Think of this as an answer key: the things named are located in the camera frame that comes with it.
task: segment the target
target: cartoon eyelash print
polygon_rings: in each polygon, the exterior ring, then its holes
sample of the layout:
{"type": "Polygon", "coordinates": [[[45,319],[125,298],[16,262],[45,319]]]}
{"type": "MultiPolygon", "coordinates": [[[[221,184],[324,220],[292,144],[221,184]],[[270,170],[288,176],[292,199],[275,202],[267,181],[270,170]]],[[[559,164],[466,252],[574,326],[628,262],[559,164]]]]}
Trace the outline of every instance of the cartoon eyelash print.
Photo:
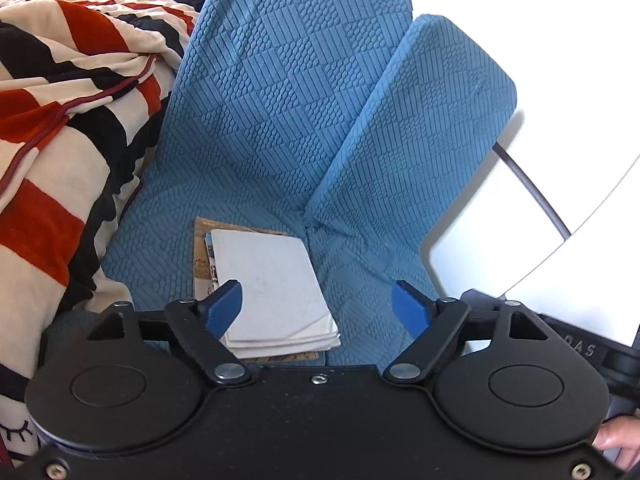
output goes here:
{"type": "Polygon", "coordinates": [[[4,432],[6,433],[6,440],[7,442],[11,442],[11,436],[12,434],[16,434],[17,436],[20,437],[20,439],[23,442],[26,442],[26,440],[24,439],[24,433],[29,433],[31,436],[33,436],[33,433],[31,432],[31,430],[29,429],[29,421],[25,420],[24,424],[22,425],[21,428],[18,429],[14,429],[14,428],[8,428],[2,424],[0,424],[0,430],[4,430],[4,432]]]}

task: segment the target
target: blue chair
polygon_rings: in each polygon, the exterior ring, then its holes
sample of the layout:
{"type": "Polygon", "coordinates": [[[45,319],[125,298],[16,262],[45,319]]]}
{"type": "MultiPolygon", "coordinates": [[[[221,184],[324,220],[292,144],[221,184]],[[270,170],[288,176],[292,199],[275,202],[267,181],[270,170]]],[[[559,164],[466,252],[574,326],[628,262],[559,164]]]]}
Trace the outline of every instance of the blue chair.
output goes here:
{"type": "Polygon", "coordinates": [[[508,76],[410,0],[207,0],[156,161],[103,261],[137,309],[193,293],[195,216],[283,230],[307,246],[342,346],[385,366],[410,338],[406,279],[435,296],[424,235],[516,104],[508,76]]]}

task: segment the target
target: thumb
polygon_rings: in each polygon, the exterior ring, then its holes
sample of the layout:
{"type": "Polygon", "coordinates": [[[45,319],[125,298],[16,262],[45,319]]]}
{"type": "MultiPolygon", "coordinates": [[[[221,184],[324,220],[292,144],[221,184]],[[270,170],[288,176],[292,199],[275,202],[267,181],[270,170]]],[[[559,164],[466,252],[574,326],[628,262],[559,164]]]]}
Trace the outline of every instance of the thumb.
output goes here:
{"type": "Polygon", "coordinates": [[[619,416],[605,422],[593,441],[593,446],[604,450],[623,447],[640,447],[640,419],[634,416],[619,416]]]}

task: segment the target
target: black cable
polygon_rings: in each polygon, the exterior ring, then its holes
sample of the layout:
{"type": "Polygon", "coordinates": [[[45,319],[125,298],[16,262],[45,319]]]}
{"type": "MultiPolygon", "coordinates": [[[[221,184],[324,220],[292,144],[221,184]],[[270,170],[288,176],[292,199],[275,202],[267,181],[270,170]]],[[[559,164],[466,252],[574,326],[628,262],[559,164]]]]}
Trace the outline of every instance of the black cable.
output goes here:
{"type": "Polygon", "coordinates": [[[568,227],[564,224],[558,213],[556,213],[556,210],[553,209],[547,199],[542,195],[542,193],[540,193],[540,190],[536,187],[536,185],[525,174],[525,172],[522,171],[522,168],[517,165],[516,161],[511,158],[511,155],[509,155],[509,153],[507,153],[507,151],[497,142],[494,144],[494,152],[518,178],[518,180],[527,189],[527,191],[529,191],[530,195],[538,203],[538,205],[542,208],[542,211],[545,212],[546,216],[549,218],[549,220],[551,220],[551,223],[558,230],[562,239],[565,241],[568,240],[571,237],[571,231],[569,231],[568,227]]]}

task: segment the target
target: blanket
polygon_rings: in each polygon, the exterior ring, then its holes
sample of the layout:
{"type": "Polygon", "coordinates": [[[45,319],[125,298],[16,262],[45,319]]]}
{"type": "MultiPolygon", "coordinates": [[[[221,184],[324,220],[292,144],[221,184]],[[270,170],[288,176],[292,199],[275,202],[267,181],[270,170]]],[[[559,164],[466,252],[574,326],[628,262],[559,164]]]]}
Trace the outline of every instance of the blanket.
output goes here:
{"type": "Polygon", "coordinates": [[[100,270],[140,184],[203,0],[0,0],[0,434],[38,445],[22,403],[59,308],[126,288],[100,270]]]}

